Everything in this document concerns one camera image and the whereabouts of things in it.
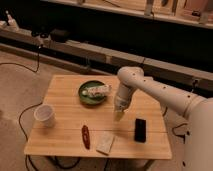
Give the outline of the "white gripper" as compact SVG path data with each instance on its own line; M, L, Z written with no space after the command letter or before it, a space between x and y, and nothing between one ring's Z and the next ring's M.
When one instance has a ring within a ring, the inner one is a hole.
M119 121L123 118L125 115L124 110L129 108L133 94L134 89L132 87L126 86L122 83L119 84L114 97L114 109L116 110L114 111L114 121Z

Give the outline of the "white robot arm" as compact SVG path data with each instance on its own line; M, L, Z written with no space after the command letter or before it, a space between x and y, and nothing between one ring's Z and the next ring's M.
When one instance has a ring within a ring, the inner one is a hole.
M144 76L140 67L122 67L114 97L114 120L120 121L139 89L188 120L182 171L213 171L213 98L205 98Z

